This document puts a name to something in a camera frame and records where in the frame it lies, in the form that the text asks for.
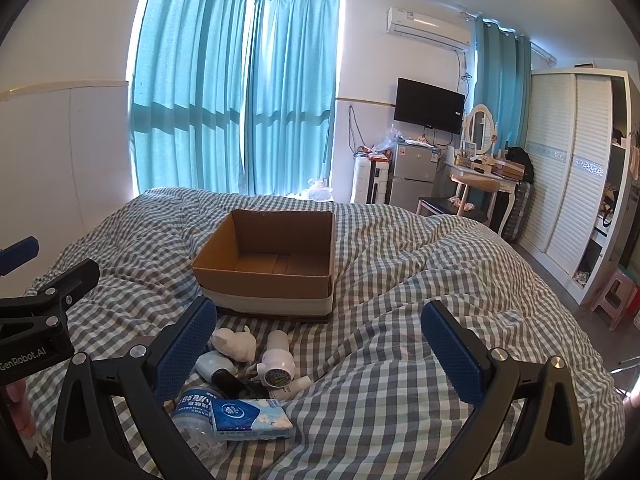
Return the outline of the person's left hand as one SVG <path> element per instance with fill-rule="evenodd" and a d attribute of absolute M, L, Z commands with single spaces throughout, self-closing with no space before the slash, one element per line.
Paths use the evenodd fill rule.
<path fill-rule="evenodd" d="M 9 408 L 17 431 L 26 438 L 32 438 L 36 432 L 32 411 L 26 396 L 26 380 L 20 379 L 12 384 L 2 386 L 1 394 Z"/>

